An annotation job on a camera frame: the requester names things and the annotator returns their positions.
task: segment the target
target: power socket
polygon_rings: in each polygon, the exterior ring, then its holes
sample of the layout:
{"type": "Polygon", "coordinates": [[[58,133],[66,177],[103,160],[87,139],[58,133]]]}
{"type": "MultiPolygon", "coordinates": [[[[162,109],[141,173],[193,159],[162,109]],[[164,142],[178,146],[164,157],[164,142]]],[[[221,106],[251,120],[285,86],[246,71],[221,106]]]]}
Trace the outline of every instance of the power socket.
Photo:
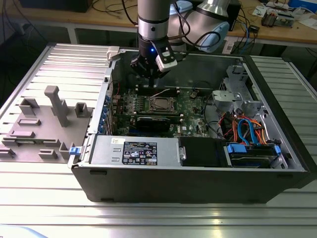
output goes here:
{"type": "Polygon", "coordinates": [[[281,3],[281,2],[278,2],[278,3],[274,3],[274,2],[272,2],[272,1],[269,1],[267,4],[266,4],[266,6],[268,6],[268,7],[280,7],[280,8],[283,8],[283,9],[289,9],[289,6],[288,6],[288,4],[283,4],[283,3],[281,3]]]}

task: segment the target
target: side panel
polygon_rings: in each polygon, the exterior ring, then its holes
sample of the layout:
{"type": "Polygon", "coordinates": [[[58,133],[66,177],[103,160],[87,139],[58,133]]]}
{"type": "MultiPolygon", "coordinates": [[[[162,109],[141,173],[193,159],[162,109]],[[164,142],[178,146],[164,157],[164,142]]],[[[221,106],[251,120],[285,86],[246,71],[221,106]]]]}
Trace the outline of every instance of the side panel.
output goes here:
{"type": "Polygon", "coordinates": [[[272,93],[267,82],[264,80],[261,72],[259,71],[257,65],[254,63],[250,56],[245,57],[245,62],[248,66],[250,73],[255,80],[258,91],[264,97],[266,103],[268,104],[268,111],[275,117],[277,123],[281,126],[283,133],[285,134],[291,148],[294,150],[296,156],[301,161],[302,166],[305,170],[311,172],[312,180],[316,177],[317,165],[309,154],[307,148],[301,141],[293,125],[289,121],[276,97],[272,93]]]}
{"type": "Polygon", "coordinates": [[[307,172],[91,169],[72,172],[94,202],[266,203],[307,172]]]}

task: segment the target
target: blue latch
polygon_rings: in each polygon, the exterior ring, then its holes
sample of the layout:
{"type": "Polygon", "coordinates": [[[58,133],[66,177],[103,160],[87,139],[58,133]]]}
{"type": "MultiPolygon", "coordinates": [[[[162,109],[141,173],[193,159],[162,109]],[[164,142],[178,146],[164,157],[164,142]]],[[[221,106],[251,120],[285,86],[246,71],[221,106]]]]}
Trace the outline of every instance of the blue latch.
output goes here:
{"type": "Polygon", "coordinates": [[[279,146],[274,145],[274,149],[275,149],[275,151],[276,151],[277,155],[280,155],[280,154],[281,154],[281,149],[280,149],[280,147],[279,147],[279,146]]]}
{"type": "Polygon", "coordinates": [[[245,145],[240,145],[240,144],[229,144],[227,146],[228,153],[246,153],[247,149],[245,145]]]}
{"type": "Polygon", "coordinates": [[[81,146],[71,147],[69,149],[70,155],[80,155],[81,154],[81,146]]]}

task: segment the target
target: white cable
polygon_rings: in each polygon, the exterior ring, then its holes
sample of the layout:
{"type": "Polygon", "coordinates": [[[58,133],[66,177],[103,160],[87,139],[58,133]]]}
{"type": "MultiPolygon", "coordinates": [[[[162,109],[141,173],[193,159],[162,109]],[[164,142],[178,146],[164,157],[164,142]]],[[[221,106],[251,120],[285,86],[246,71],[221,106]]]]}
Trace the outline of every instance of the white cable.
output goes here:
{"type": "Polygon", "coordinates": [[[163,92],[166,92],[166,91],[168,91],[169,89],[170,89],[170,88],[165,89],[165,90],[161,91],[160,93],[156,93],[156,94],[154,94],[153,96],[151,96],[150,98],[155,97],[155,96],[157,96],[157,95],[159,95],[159,94],[161,94],[161,93],[163,93],[163,92]]]}

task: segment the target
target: power supply label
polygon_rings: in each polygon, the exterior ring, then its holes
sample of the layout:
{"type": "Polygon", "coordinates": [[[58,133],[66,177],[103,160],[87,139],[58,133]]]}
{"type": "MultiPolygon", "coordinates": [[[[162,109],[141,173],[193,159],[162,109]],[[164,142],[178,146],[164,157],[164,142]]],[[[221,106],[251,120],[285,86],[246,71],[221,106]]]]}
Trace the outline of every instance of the power supply label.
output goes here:
{"type": "Polygon", "coordinates": [[[124,142],[122,163],[125,165],[158,165],[156,142],[124,142]]]}

